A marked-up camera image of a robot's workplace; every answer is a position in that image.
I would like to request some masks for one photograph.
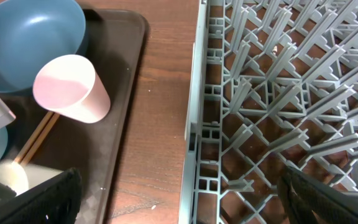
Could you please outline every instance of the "chopsticks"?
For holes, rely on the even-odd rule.
[[[55,125],[59,116],[60,115],[57,113],[48,111],[44,118],[42,118],[37,128],[31,134],[29,140],[27,140],[19,154],[14,159],[15,162],[23,166],[30,162],[42,142],[48,136],[49,131],[53,128],[53,125]]]

